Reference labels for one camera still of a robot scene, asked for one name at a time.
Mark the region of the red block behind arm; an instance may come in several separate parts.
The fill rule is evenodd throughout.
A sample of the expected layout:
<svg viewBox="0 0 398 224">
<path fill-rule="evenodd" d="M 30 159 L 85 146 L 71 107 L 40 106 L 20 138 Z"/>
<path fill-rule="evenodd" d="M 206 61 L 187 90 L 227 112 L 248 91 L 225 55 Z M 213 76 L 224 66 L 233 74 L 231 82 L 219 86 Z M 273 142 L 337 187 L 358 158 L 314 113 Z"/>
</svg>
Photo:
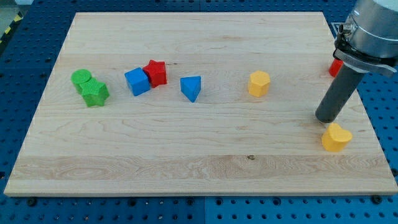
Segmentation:
<svg viewBox="0 0 398 224">
<path fill-rule="evenodd" d="M 342 60 L 334 58 L 328 70 L 329 74 L 332 77 L 336 77 L 343 64 L 344 62 Z"/>
</svg>

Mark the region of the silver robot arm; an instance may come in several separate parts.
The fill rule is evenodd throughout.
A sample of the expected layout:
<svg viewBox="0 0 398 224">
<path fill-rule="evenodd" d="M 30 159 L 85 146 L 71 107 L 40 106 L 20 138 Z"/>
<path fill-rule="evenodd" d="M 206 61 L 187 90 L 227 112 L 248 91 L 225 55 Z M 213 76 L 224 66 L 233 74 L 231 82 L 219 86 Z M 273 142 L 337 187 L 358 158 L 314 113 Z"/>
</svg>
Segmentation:
<svg viewBox="0 0 398 224">
<path fill-rule="evenodd" d="M 357 0 L 339 26 L 333 56 L 358 73 L 397 74 L 397 0 Z"/>
</svg>

